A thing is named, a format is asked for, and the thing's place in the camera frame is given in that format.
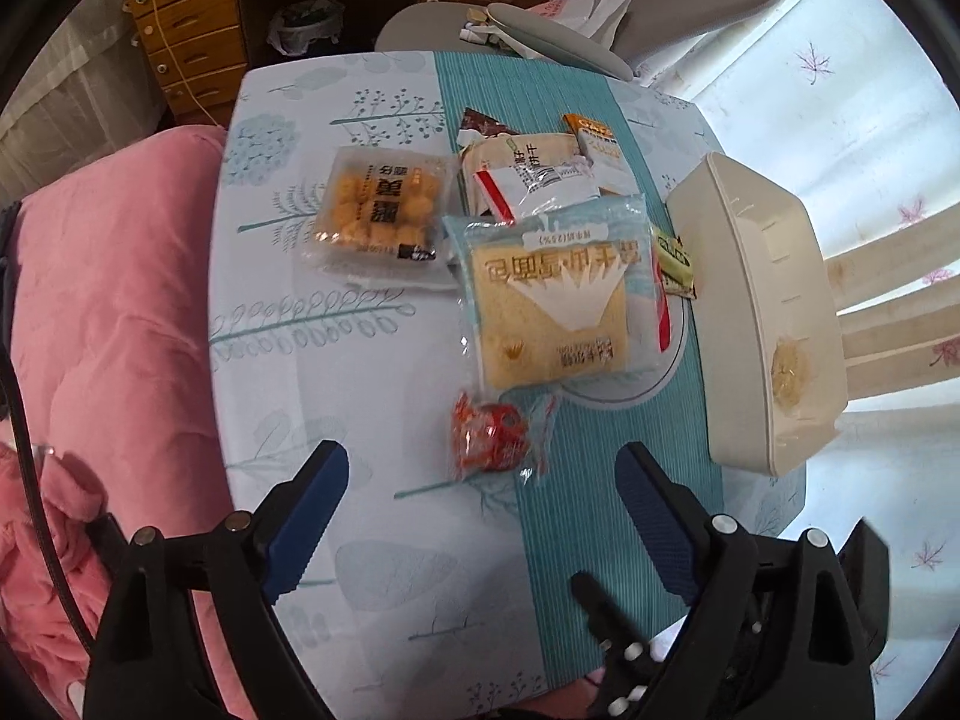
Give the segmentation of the cream plastic storage bin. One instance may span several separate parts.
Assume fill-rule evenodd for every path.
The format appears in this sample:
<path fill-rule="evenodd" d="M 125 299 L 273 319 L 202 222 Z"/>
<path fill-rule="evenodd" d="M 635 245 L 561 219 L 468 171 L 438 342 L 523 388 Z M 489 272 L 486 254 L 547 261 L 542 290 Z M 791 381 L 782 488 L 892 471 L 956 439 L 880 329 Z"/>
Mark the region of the cream plastic storage bin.
<path fill-rule="evenodd" d="M 787 475 L 832 442 L 848 405 L 839 320 L 805 206 L 709 153 L 667 210 L 692 259 L 709 455 Z"/>

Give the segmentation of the red candy wrapper pack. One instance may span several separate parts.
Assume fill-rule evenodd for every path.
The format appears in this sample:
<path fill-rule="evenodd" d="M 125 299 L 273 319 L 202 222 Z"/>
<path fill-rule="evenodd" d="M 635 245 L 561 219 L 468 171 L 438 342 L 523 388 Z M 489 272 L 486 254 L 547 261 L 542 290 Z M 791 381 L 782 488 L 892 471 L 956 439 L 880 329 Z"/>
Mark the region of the red candy wrapper pack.
<path fill-rule="evenodd" d="M 451 411 L 455 479 L 516 473 L 523 483 L 547 472 L 558 398 L 542 395 L 528 410 L 462 392 Z"/>

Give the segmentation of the green yellow snack bar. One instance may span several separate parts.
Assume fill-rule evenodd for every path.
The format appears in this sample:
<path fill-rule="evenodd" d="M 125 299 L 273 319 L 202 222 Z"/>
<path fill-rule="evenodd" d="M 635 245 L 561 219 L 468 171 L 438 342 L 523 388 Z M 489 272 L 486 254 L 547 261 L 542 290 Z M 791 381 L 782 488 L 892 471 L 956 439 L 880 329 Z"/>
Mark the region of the green yellow snack bar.
<path fill-rule="evenodd" d="M 697 287 L 693 263 L 682 243 L 655 224 L 651 226 L 651 239 L 664 291 L 679 298 L 695 299 Z"/>

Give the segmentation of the toast bread snack pack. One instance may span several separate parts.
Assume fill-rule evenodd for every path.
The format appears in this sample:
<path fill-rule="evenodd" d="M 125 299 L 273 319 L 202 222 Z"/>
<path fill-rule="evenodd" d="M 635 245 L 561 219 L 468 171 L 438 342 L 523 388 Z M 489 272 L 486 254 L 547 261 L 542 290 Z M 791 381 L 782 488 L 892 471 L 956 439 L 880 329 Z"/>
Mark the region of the toast bread snack pack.
<path fill-rule="evenodd" d="M 443 224 L 485 394 L 656 366 L 661 294 L 644 197 Z"/>

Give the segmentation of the yellow puff balls snack pack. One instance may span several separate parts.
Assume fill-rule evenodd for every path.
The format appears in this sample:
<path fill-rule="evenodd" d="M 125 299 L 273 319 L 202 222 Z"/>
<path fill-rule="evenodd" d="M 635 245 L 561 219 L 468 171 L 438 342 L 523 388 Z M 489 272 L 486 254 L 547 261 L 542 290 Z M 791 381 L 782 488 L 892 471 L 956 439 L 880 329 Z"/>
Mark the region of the yellow puff balls snack pack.
<path fill-rule="evenodd" d="M 364 288 L 449 291 L 443 216 L 454 190 L 451 156 L 379 146 L 335 155 L 309 231 L 319 270 Z"/>

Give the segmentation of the orange white oats bar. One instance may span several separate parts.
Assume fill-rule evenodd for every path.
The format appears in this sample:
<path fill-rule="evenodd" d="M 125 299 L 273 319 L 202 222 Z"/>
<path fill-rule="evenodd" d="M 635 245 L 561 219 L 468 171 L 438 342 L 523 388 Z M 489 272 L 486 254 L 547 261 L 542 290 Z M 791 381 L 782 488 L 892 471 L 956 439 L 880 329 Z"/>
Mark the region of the orange white oats bar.
<path fill-rule="evenodd" d="M 579 114 L 565 114 L 563 122 L 576 138 L 581 154 L 590 162 L 602 193 L 626 197 L 640 192 L 619 140 L 604 122 Z"/>

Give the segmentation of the beige bread slice pack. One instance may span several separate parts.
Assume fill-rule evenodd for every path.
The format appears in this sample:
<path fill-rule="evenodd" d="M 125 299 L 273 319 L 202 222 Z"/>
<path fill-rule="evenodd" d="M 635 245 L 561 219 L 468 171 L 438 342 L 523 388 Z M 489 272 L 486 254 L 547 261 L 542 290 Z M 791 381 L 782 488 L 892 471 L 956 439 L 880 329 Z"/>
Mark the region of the beige bread slice pack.
<path fill-rule="evenodd" d="M 482 216 L 488 211 L 487 200 L 483 199 L 480 185 L 473 178 L 473 174 L 480 169 L 556 166 L 578 154 L 576 138 L 569 133 L 500 133 L 493 137 L 478 138 L 460 150 L 460 172 L 467 213 L 470 216 Z"/>

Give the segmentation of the brown chocolate snack pack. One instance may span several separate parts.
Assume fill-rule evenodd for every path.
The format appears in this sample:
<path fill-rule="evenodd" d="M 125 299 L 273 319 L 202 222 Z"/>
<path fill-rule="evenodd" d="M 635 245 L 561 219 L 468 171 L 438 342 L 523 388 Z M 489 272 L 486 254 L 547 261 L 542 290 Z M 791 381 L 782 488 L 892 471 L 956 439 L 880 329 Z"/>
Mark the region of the brown chocolate snack pack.
<path fill-rule="evenodd" d="M 469 146 L 481 142 L 483 138 L 511 135 L 511 133 L 511 128 L 498 121 L 498 119 L 483 114 L 480 110 L 466 107 L 462 119 L 460 119 L 459 130 L 455 135 L 455 143 L 460 149 L 467 149 Z"/>

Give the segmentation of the white red snack pouch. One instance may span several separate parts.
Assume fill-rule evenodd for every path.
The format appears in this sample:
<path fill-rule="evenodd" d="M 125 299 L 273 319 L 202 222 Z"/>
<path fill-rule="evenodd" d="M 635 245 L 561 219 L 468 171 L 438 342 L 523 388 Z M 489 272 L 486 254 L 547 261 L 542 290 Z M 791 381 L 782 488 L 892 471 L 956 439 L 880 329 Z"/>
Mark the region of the white red snack pouch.
<path fill-rule="evenodd" d="M 473 183 L 491 214 L 503 223 L 562 210 L 601 196 L 592 166 L 583 156 L 574 156 L 556 166 L 483 167 L 473 174 Z"/>

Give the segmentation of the pink quilt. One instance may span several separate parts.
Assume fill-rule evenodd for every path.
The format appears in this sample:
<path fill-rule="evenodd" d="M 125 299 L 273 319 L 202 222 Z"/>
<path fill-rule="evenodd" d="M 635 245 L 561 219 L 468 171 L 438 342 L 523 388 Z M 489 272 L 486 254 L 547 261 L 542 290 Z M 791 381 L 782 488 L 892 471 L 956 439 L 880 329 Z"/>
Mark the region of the pink quilt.
<path fill-rule="evenodd" d="M 31 193 L 11 239 L 11 362 L 53 543 L 96 626 L 86 525 L 212 530 L 233 507 L 208 351 L 208 259 L 226 137 L 174 127 Z"/>

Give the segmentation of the teal white tablecloth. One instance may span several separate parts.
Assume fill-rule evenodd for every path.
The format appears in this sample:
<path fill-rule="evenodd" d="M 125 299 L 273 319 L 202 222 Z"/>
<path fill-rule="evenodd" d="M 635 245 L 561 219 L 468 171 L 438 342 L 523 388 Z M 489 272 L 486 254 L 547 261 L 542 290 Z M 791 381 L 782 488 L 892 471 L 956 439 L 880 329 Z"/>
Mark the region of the teal white tablecloth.
<path fill-rule="evenodd" d="M 311 223 L 345 145 L 449 153 L 466 109 L 521 132 L 568 112 L 610 125 L 654 220 L 718 148 L 692 103 L 529 60 L 426 52 L 302 60 L 245 75 L 229 124 L 210 265 L 218 427 L 236 504 L 251 509 L 323 440 L 350 486 L 278 619 L 342 718 L 460 718 L 559 688 L 599 665 L 576 572 L 597 575 L 646 635 L 682 616 L 613 483 L 642 440 L 708 511 L 776 535 L 805 478 L 726 472 L 709 458 L 690 307 L 639 376 L 517 395 L 547 418 L 532 479 L 455 481 L 449 416 L 475 380 L 455 291 L 353 286 L 309 257 Z"/>

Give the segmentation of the white floral curtain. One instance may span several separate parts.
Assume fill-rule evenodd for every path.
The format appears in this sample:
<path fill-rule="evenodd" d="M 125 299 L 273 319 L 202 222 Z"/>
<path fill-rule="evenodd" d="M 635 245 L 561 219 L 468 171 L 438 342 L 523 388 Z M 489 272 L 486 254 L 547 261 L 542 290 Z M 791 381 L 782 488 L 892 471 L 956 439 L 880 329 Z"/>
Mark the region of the white floral curtain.
<path fill-rule="evenodd" d="M 900 715 L 958 628 L 958 109 L 882 0 L 779 0 L 641 65 L 713 143 L 797 195 L 851 337 L 832 444 L 782 478 L 724 473 L 755 530 L 843 538 L 892 560 L 878 715 Z"/>

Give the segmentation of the white paper bag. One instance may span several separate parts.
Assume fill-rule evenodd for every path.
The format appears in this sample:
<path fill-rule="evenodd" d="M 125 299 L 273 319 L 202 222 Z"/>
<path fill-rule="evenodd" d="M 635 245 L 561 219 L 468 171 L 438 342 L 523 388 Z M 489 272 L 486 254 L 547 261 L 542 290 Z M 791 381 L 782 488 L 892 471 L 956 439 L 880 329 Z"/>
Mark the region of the white paper bag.
<path fill-rule="evenodd" d="M 631 4 L 633 0 L 548 0 L 529 11 L 610 49 Z"/>

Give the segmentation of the grey office chair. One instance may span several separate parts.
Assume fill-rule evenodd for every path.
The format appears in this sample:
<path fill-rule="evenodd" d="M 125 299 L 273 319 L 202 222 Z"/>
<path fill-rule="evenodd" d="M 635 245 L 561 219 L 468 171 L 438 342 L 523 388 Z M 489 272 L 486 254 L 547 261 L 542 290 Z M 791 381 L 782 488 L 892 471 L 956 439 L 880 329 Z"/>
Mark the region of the grey office chair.
<path fill-rule="evenodd" d="M 377 36 L 393 50 L 551 60 L 630 82 L 643 60 L 747 20 L 778 0 L 545 0 L 534 7 L 423 2 Z"/>

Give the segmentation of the black trash bin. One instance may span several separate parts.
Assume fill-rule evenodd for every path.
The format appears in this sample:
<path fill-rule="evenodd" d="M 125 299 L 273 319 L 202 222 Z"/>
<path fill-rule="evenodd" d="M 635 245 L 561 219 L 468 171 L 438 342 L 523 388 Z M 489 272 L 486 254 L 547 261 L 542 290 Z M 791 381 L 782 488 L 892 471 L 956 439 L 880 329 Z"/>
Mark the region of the black trash bin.
<path fill-rule="evenodd" d="M 343 8 L 337 0 L 302 0 L 277 11 L 267 44 L 288 59 L 299 59 L 314 47 L 336 46 L 343 29 Z"/>

